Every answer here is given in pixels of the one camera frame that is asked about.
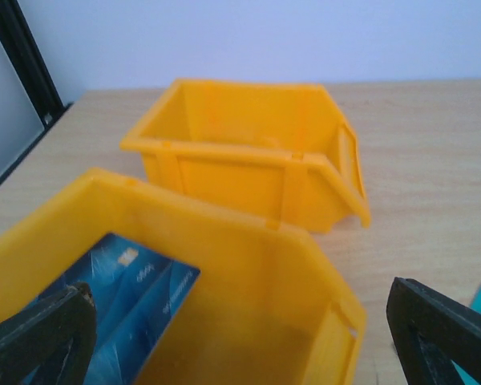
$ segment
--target storage bin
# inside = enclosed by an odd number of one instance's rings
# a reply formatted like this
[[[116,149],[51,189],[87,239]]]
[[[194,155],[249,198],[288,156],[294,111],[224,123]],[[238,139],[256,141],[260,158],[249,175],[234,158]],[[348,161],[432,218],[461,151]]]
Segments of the storage bin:
[[[105,233],[201,275],[138,384],[347,384],[366,316],[304,230],[92,169],[0,236],[0,322]]]
[[[322,86],[177,80],[120,147],[191,197],[323,233],[370,224],[357,137]]]

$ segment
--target tabletop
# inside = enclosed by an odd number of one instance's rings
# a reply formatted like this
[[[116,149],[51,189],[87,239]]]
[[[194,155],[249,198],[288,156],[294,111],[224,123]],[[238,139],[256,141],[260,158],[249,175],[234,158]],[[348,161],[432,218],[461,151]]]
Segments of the tabletop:
[[[386,323],[395,276],[467,304],[481,282],[481,80],[327,86],[357,131],[373,222],[314,235],[361,299],[354,383],[406,383]],[[0,187],[0,233],[91,166],[145,179],[119,140],[160,90],[89,91]]]

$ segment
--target bin front lip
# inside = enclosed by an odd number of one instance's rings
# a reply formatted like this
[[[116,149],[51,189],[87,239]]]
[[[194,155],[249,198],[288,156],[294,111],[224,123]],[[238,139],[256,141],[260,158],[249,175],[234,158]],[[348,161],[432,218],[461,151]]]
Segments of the bin front lip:
[[[125,137],[119,144],[123,150],[140,152],[142,156],[156,156],[161,152],[170,152],[182,157],[195,157],[201,160],[223,162],[242,162],[245,164],[284,167],[291,162],[301,162],[310,168],[317,169],[329,179],[336,180],[340,193],[353,213],[358,215],[364,227],[370,225],[369,205],[363,195],[351,190],[342,182],[342,176],[328,160],[325,154],[319,152],[300,153],[282,149],[254,148],[236,144],[196,143],[181,140],[168,141],[153,138]]]

